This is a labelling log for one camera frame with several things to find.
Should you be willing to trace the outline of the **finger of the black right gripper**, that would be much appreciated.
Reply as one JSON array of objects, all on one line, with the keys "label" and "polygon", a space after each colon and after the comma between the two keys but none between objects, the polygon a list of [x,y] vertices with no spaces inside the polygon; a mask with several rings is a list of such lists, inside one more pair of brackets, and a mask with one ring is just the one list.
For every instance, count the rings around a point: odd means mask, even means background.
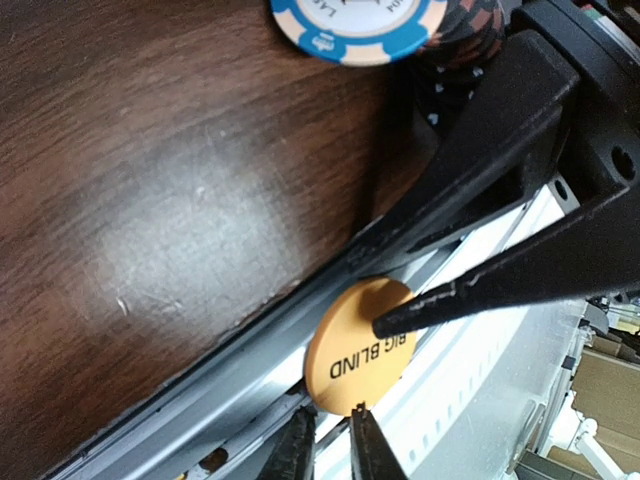
[{"label": "finger of the black right gripper", "polygon": [[486,310],[638,287],[639,200],[608,197],[383,314],[373,332],[384,339]]}]

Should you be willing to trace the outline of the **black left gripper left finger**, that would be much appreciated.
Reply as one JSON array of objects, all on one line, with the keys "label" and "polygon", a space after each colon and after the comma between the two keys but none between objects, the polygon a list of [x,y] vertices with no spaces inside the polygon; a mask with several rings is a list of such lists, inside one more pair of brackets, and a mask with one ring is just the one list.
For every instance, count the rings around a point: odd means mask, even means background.
[{"label": "black left gripper left finger", "polygon": [[311,480],[314,477],[316,415],[307,407],[291,417],[259,473],[259,480]]}]

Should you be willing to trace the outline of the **stack of poker chips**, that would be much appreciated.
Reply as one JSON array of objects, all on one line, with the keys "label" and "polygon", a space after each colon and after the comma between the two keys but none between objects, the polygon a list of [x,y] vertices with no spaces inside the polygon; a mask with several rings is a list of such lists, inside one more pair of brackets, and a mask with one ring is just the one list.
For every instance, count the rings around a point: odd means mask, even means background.
[{"label": "stack of poker chips", "polygon": [[305,53],[369,67],[423,47],[476,46],[503,25],[498,1],[272,1],[276,24]]}]

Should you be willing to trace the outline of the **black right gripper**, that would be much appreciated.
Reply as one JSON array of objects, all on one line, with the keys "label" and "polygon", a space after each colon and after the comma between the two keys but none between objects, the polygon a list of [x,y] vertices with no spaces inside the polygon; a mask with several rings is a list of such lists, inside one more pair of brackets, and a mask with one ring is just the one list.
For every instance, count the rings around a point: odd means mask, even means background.
[{"label": "black right gripper", "polygon": [[535,264],[518,283],[535,300],[636,290],[639,4],[526,1],[511,31],[424,173],[360,235],[349,266],[394,270],[529,201],[572,121],[558,170],[578,205],[526,242]]}]

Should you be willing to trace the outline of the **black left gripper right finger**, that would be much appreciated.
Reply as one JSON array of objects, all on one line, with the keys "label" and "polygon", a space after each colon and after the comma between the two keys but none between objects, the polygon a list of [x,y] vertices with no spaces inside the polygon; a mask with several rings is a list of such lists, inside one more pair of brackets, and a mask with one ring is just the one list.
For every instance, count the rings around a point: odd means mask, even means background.
[{"label": "black left gripper right finger", "polygon": [[356,480],[407,480],[373,413],[365,403],[351,413],[351,477]]}]

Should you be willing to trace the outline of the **orange big blind button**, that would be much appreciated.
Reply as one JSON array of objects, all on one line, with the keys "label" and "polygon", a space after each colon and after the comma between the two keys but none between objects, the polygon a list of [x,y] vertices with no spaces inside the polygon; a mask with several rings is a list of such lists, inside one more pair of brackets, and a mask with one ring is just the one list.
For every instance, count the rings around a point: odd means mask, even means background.
[{"label": "orange big blind button", "polygon": [[379,339],[373,321],[411,300],[413,292],[389,277],[359,281],[322,318],[307,351],[306,388],[313,403],[347,417],[360,403],[372,407],[398,382],[414,354],[414,333]]}]

